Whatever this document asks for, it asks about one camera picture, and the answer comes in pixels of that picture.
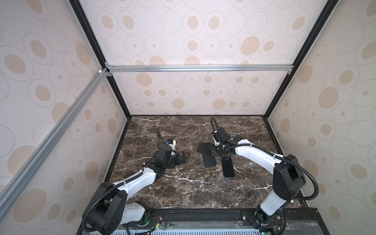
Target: horizontal metal beam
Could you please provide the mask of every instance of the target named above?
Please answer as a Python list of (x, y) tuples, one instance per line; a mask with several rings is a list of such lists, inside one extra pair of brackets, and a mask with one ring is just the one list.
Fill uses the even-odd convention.
[(214, 72), (214, 71), (291, 71), (292, 64), (234, 64), (234, 65), (147, 65), (109, 66), (110, 73), (126, 72)]
[(12, 181), (9, 183), (9, 186), (5, 189), (5, 192), (0, 197), (0, 221), (15, 203), (32, 177), (38, 171), (39, 167), (51, 153), (55, 145), (69, 128), (70, 124), (82, 110), (83, 106), (86, 104), (95, 89), (99, 86), (99, 83), (106, 77), (107, 74), (107, 70), (103, 68), (101, 73), (97, 74), (90, 81), (74, 103), (65, 112), (64, 116), (60, 119), (60, 121), (58, 121), (58, 123), (56, 123), (44, 141), (34, 151), (33, 155), (30, 157), (24, 167), (15, 177), (13, 177)]

